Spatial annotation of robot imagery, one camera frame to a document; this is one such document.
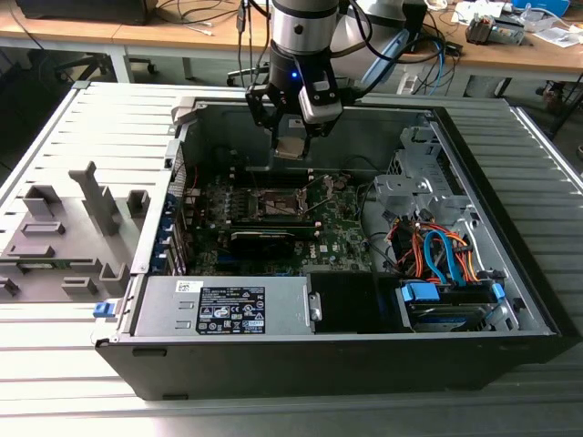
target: metal table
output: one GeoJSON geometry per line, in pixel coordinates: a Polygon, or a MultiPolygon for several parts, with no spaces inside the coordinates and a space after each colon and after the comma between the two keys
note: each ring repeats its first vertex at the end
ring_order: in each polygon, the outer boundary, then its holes
{"type": "MultiPolygon", "coordinates": [[[[226,88],[79,83],[0,188],[0,247],[32,182],[81,196],[66,172],[90,159],[114,196],[152,189],[174,137],[178,96],[226,88]]],[[[501,100],[368,98],[446,107],[550,283],[583,329],[583,182],[523,111],[501,100]]],[[[583,434],[583,346],[482,391],[300,399],[147,402],[93,350],[92,304],[0,306],[0,430],[31,435],[499,436],[583,434]],[[70,421],[67,418],[83,418],[70,421]]]]}

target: paper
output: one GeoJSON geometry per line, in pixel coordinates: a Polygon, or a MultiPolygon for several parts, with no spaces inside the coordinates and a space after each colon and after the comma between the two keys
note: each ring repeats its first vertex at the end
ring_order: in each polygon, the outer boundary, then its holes
{"type": "Polygon", "coordinates": [[[478,0],[477,2],[460,2],[455,5],[455,11],[452,15],[452,23],[469,25],[474,19],[474,15],[491,15],[499,18],[502,14],[502,8],[505,2],[487,2],[478,0]]]}
{"type": "Polygon", "coordinates": [[[543,30],[542,32],[537,32],[534,35],[540,39],[544,39],[548,43],[563,48],[571,47],[578,43],[577,34],[571,34],[568,30],[564,30],[559,27],[551,27],[550,29],[543,30]]]}

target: sticker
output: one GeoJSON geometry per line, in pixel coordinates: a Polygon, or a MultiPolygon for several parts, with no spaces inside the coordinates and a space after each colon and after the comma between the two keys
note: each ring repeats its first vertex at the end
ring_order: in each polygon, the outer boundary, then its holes
{"type": "Polygon", "coordinates": [[[265,333],[265,288],[202,287],[202,281],[179,282],[198,284],[199,334],[265,333]]]}
{"type": "Polygon", "coordinates": [[[199,293],[202,285],[201,280],[177,280],[174,291],[177,293],[199,293]]]}

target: computer case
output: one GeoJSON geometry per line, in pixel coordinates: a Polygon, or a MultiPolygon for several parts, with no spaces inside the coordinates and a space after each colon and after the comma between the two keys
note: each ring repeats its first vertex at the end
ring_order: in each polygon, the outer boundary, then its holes
{"type": "Polygon", "coordinates": [[[26,18],[65,18],[144,25],[158,0],[16,0],[26,18]]]}

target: blue drive bracket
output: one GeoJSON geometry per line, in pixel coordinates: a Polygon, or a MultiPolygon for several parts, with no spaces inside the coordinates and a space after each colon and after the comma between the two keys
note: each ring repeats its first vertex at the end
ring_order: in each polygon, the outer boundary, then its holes
{"type": "Polygon", "coordinates": [[[494,292],[494,295],[498,301],[506,297],[506,293],[504,293],[504,287],[502,287],[500,284],[492,284],[492,292],[494,292]]]}
{"type": "Polygon", "coordinates": [[[401,288],[405,302],[413,300],[439,300],[439,291],[435,284],[429,282],[409,282],[401,288]]]}

